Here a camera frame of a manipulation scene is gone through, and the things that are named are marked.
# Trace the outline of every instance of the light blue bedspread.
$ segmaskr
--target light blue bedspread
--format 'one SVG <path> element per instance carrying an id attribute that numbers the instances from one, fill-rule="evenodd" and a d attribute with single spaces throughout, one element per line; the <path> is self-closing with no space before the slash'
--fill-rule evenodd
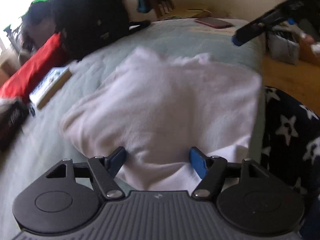
<path id="1" fill-rule="evenodd" d="M 237 26 L 241 20 L 228 20 Z M 62 158 L 86 161 L 58 132 L 61 116 L 80 98 L 94 92 L 116 66 L 137 46 L 145 46 L 172 56 L 193 57 L 209 52 L 217 61 L 244 65 L 258 73 L 262 70 L 264 44 L 259 38 L 236 47 L 230 35 L 221 35 L 192 19 L 162 21 L 132 36 L 102 48 L 81 62 L 69 64 L 73 76 L 50 102 L 29 117 L 10 150 L 0 156 L 0 239 L 14 237 L 19 228 L 12 215 L 14 198 Z M 253 132 L 250 155 L 260 158 L 264 129 L 264 100 L 261 99 Z M 130 187 L 119 182 L 125 191 Z"/>

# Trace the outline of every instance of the smartphone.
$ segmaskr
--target smartphone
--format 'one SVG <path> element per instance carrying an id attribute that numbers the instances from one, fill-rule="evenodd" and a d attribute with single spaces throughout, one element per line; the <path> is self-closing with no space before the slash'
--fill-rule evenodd
<path id="1" fill-rule="evenodd" d="M 195 22 L 207 25 L 207 26 L 215 28 L 215 29 L 224 29 L 224 28 L 229 28 L 229 27 L 234 26 L 231 23 L 228 23 L 226 21 L 222 21 L 219 19 L 215 19 L 212 17 L 198 18 L 198 19 L 195 19 Z"/>

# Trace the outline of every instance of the gray storage bin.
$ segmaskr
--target gray storage bin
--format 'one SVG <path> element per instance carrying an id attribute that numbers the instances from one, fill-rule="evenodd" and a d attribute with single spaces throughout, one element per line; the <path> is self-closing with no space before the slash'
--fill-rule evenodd
<path id="1" fill-rule="evenodd" d="M 287 40 L 273 32 L 268 33 L 268 47 L 270 57 L 274 60 L 289 64 L 296 64 L 299 60 L 300 46 L 292 36 L 292 40 Z"/>

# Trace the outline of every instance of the red pillow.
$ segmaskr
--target red pillow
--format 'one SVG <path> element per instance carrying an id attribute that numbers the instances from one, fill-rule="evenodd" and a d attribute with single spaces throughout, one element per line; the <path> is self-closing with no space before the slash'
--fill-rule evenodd
<path id="1" fill-rule="evenodd" d="M 59 67 L 68 60 L 62 49 L 60 34 L 52 35 L 47 42 L 0 88 L 0 98 L 20 97 L 29 101 L 29 94 L 53 67 Z"/>

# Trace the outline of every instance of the white towel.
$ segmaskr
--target white towel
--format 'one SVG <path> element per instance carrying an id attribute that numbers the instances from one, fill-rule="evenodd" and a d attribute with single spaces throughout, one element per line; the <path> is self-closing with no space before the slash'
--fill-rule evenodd
<path id="1" fill-rule="evenodd" d="M 137 48 L 64 116 L 61 134 L 87 157 L 128 152 L 118 177 L 138 190 L 188 190 L 200 178 L 189 149 L 229 162 L 247 156 L 261 87 L 253 71 Z"/>

